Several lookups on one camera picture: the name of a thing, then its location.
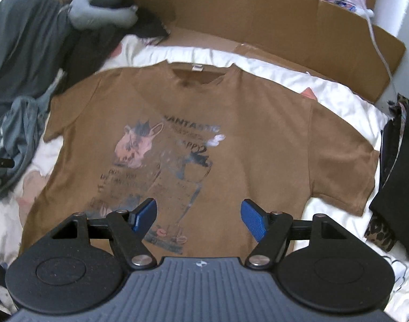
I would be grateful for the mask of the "floral patterned folded garment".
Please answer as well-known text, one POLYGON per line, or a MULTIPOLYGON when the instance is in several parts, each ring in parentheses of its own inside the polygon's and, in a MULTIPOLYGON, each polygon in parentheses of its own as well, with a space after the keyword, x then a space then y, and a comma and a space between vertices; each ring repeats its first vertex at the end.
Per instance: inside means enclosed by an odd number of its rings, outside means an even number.
POLYGON ((397 94, 397 102, 388 102, 391 119, 381 131, 382 143, 380 149, 380 187, 383 188, 393 171, 399 157, 407 123, 407 107, 409 99, 397 94))

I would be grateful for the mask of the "brown cardboard sheet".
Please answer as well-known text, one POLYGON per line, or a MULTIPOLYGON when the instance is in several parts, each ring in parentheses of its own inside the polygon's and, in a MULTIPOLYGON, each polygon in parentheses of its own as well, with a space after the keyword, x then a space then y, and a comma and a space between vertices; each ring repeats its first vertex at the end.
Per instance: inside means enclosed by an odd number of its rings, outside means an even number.
POLYGON ((170 31, 167 44, 223 50, 344 84, 377 102, 403 42, 322 0, 133 0, 170 31))

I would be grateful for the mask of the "blue denim garment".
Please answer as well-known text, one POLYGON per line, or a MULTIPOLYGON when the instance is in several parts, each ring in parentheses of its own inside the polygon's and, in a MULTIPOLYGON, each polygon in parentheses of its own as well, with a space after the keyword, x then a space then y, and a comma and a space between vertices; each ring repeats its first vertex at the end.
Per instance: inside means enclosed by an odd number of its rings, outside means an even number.
POLYGON ((56 91, 56 86, 50 86, 37 99, 19 96, 0 118, 0 159, 14 162, 12 168, 0 168, 0 201, 14 188, 31 163, 44 133, 50 100, 56 91))

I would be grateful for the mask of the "dark grey pillow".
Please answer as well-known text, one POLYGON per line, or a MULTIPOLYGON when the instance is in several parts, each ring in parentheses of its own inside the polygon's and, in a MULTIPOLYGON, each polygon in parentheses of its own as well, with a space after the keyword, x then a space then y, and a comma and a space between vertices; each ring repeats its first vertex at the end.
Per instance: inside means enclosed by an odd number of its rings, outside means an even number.
POLYGON ((59 70, 73 86, 99 70, 126 35, 160 42, 169 33, 160 19, 137 7, 131 28, 106 25, 75 29, 68 19, 70 4, 59 0, 0 2, 0 118, 19 96, 38 98, 59 70))

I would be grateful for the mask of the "brown printed t-shirt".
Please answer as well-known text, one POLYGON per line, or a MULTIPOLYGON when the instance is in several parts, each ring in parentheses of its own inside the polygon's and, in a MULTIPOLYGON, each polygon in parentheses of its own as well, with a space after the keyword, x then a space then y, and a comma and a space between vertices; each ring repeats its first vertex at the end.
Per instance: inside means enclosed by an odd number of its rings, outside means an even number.
POLYGON ((300 218, 320 198, 360 216, 379 159, 317 101, 236 66, 100 72, 52 99, 44 140, 56 137, 63 144, 22 251, 73 213, 103 218, 153 198, 145 244, 155 257, 245 258, 255 242, 244 199, 300 218))

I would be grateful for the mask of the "black folded garment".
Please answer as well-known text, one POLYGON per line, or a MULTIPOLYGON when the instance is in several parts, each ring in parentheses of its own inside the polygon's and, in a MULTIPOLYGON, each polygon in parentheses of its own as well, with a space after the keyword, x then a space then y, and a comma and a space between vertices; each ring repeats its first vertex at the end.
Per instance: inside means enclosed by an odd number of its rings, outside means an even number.
POLYGON ((370 209, 385 220, 409 258, 409 107, 398 159, 370 209))

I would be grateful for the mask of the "leopard print folded garment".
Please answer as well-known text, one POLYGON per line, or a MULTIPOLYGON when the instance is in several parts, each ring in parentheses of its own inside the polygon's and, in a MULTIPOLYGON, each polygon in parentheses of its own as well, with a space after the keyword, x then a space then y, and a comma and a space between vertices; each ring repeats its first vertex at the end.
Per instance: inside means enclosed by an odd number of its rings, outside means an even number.
POLYGON ((397 242, 387 222, 378 214, 372 215, 364 236, 367 241, 386 252, 389 252, 397 242))

